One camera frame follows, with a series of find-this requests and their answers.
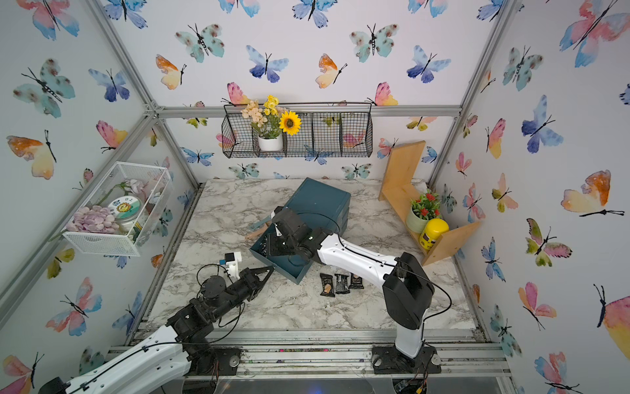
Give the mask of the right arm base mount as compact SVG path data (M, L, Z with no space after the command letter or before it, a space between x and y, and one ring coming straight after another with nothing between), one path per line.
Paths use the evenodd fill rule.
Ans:
M374 374L440 374L441 359L434 346L423 344L415 357L409 357L395 346L374 346L372 348L372 368Z

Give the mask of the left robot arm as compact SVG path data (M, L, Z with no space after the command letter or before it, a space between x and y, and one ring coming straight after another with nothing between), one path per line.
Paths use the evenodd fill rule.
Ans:
M41 393L151 393L185 377L193 364L218 368L213 343L207 340L219 320L255 299L273 267L243 269L239 279L215 275L199 285L199 293L151 336L120 356L67 382L55 378Z

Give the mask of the teal top drawer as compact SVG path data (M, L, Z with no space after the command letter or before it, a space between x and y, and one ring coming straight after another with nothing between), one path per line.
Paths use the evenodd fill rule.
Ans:
M267 236L269 234L270 231L265 231L249 248L252 256L268 266L273 266L276 272L294 284L300 284L313 263L306 262L298 255L270 256L267 253Z

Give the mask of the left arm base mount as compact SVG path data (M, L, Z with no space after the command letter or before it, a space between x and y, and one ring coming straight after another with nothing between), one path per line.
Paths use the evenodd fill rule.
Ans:
M242 350L238 347L206 346L188 357L191 366L187 375L215 378L236 376L241 356Z

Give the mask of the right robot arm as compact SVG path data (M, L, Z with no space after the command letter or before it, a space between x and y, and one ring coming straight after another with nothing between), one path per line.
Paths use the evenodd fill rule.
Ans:
M271 218L267 255L297 255L380 287L387 313L396 323L395 348L409 359L419 355L425 348L424 324L436 287L415 256L405 252L395 257L356 246L334 231L310 228L287 207L277 207Z

